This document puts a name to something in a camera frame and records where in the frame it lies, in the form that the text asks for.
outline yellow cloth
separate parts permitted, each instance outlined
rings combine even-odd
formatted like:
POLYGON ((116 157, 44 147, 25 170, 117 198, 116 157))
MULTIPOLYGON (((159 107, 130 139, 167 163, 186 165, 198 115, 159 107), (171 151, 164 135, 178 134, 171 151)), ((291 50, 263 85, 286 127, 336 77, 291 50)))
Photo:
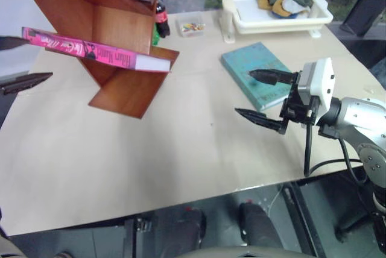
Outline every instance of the yellow cloth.
POLYGON ((263 10, 271 10, 272 6, 270 5, 268 0, 258 0, 258 5, 260 9, 263 10))
POLYGON ((277 0, 275 4, 273 4, 272 11, 274 11, 276 14, 283 16, 283 17, 288 17, 291 15, 291 12, 287 12, 283 9, 282 7, 283 0, 277 0))

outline book spine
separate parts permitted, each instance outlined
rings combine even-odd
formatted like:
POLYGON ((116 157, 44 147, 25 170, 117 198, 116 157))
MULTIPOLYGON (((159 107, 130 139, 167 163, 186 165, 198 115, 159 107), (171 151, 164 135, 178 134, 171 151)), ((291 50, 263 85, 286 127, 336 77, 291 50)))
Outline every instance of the book spine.
POLYGON ((22 28, 22 37, 28 39, 32 45, 67 55, 84 57, 120 68, 135 69, 137 53, 130 50, 58 36, 28 27, 22 28))
POLYGON ((260 111, 262 108, 262 105, 259 103, 259 101, 250 93, 249 89, 244 85, 244 83, 239 80, 237 74, 234 73, 233 70, 231 70, 230 65, 228 64, 227 60, 221 56, 221 64, 227 69, 230 76, 232 76, 233 80, 236 81, 236 84, 241 88, 242 92, 244 92, 245 95, 247 95, 247 98, 249 101, 253 104, 253 106, 256 108, 257 111, 260 111))

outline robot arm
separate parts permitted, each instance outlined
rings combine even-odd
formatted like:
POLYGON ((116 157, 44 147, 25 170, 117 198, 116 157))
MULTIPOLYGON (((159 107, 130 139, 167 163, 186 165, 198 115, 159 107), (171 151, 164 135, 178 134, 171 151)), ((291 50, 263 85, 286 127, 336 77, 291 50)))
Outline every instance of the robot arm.
MULTIPOLYGON (((381 251, 386 253, 386 104, 369 98, 362 100, 346 97, 339 100, 332 97, 335 75, 330 58, 305 64, 302 71, 293 74, 255 70, 250 75, 263 83, 275 85, 283 82, 292 86, 280 111, 281 121, 268 119, 263 113, 236 109, 243 117, 280 134, 285 134, 289 121, 307 125, 307 136, 310 137, 312 126, 317 125, 320 127, 319 135, 339 139, 349 169, 344 141, 353 146, 374 185, 373 200, 380 212, 375 225, 376 236, 381 251)), ((310 174, 310 141, 311 138, 307 138, 305 176, 310 174)))

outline floor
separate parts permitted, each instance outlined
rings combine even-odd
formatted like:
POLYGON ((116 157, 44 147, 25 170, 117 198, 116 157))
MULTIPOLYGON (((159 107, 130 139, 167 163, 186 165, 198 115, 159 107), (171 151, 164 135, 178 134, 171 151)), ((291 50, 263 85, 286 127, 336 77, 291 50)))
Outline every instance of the floor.
MULTIPOLYGON (((206 215, 207 229, 202 248, 245 245, 237 216, 238 205, 246 201, 259 204, 266 212, 271 209, 270 217, 284 248, 301 252, 281 192, 272 203, 280 188, 280 185, 265 186, 146 213, 145 216, 153 217, 154 232, 152 235, 143 234, 141 242, 138 242, 138 257, 160 257, 163 236, 187 208, 201 209, 206 215)), ((350 224, 354 219, 351 218, 353 213, 355 216, 366 213, 347 173, 328 175, 300 188, 326 257, 384 257, 378 249, 371 225, 350 232, 345 243, 335 238, 334 228, 338 223, 350 224)), ((11 239, 29 258, 52 258, 62 251, 71 253, 74 258, 121 258, 125 257, 125 236, 126 229, 119 222, 110 227, 44 231, 11 239)))

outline plastic basket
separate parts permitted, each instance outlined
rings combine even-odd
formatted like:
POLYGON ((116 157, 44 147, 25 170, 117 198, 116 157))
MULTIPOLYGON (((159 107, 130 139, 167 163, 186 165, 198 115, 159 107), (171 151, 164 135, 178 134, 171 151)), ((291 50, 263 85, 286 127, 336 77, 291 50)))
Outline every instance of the plastic basket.
POLYGON ((233 24, 240 34, 306 30, 312 37, 318 38, 318 30, 331 22, 333 17, 327 9, 326 0, 313 1, 305 19, 275 19, 269 11, 258 7, 257 0, 223 0, 221 28, 224 41, 235 41, 233 24))

